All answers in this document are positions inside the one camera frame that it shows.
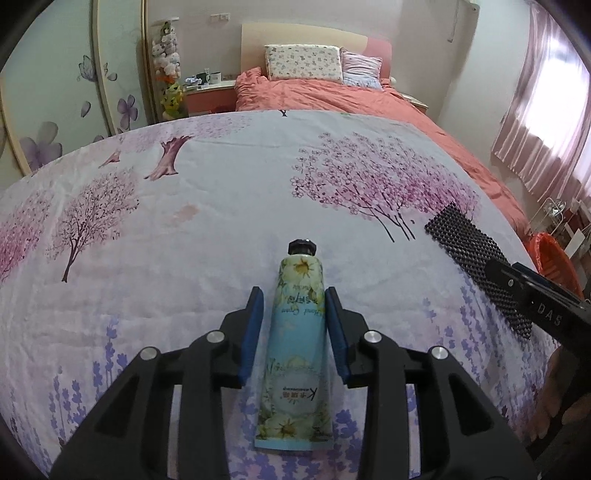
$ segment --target orange duvet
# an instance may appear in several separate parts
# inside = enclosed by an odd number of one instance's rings
[[[242,73],[236,81],[236,110],[329,110],[361,113],[408,122],[429,136],[448,153],[505,215],[513,230],[524,239],[529,223],[509,189],[431,119],[382,81],[383,92],[350,87],[324,80],[280,80],[271,82],[259,67]]]

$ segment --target window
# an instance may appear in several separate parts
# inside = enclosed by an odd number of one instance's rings
[[[564,139],[579,127],[588,92],[589,72],[577,53],[570,45],[552,39],[524,120],[530,133],[558,158],[568,148]]]

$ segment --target pillow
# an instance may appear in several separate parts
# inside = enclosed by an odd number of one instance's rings
[[[315,79],[343,83],[338,47],[265,45],[269,80]]]
[[[382,90],[382,86],[379,84],[382,59],[352,53],[344,48],[340,49],[340,57],[343,64],[343,83],[345,85]]]

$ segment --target textured black pad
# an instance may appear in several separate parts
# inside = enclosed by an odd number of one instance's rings
[[[529,339],[531,322],[517,312],[517,304],[509,292],[486,278],[484,269],[491,258],[509,265],[493,239],[477,229],[453,203],[432,218],[426,224],[425,231],[489,297],[505,316],[511,329],[517,335]]]

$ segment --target power outlet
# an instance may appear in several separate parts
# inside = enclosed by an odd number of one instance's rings
[[[229,22],[230,14],[215,14],[209,16],[210,22]]]

